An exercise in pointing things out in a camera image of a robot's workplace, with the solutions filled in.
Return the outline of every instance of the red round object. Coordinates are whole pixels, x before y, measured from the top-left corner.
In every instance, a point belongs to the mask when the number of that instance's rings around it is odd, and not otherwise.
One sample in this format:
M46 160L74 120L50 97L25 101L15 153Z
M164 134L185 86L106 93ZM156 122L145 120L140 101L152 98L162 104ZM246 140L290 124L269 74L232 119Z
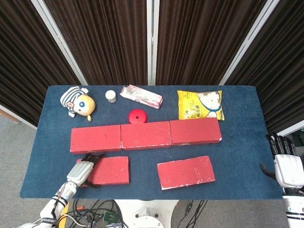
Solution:
M147 122L148 116L143 109L134 109L129 113L129 123L142 124Z

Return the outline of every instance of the blue tablecloth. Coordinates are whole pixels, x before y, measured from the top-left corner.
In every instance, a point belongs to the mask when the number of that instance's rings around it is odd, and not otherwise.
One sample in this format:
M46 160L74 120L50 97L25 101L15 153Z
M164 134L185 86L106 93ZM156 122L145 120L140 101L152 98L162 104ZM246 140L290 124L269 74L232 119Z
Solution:
M110 152L106 156L128 156L131 182L128 185L79 188L76 198L98 199L280 199L282 189L265 176L259 163L274 171L273 159L265 138L266 126L252 86L141 86L163 96L159 110L127 100L119 95L122 86L85 86L96 102L92 122L60 104L70 86L50 86L41 113L31 158L20 196L50 198L66 182L66 176L83 155L70 153L71 128L127 124L128 114L136 108L147 112L148 122L178 119L177 90L203 92L222 90L225 121L220 121L222 141L208 145L173 146L139 151ZM112 89L117 101L109 103L105 92ZM216 181L172 190L161 190L157 167L160 162L208 155Z

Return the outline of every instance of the yellow snack bag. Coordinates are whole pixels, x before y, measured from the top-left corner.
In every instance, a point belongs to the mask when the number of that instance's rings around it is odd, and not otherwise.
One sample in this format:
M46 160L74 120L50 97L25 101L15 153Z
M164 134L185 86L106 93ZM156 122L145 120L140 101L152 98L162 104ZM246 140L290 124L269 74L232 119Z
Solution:
M198 119L216 117L224 120L221 106L222 91L215 92L187 92L177 91L179 95L179 119Z

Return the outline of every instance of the small white container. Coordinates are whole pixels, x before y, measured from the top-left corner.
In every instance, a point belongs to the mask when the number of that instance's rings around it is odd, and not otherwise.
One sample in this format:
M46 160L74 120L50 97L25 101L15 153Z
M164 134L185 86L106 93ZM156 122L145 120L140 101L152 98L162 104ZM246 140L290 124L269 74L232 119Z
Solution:
M105 97L110 103L114 103L116 101L116 93L114 90L108 90L105 93Z

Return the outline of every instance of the plush toy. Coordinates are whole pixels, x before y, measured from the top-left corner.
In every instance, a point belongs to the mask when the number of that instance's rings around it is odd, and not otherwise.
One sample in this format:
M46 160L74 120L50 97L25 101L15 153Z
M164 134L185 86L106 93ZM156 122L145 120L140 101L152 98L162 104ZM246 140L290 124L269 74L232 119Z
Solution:
M88 89L75 86L69 88L60 98L61 104L68 109L68 115L75 116L75 113L87 116L92 121L90 114L95 109L94 100L87 95Z

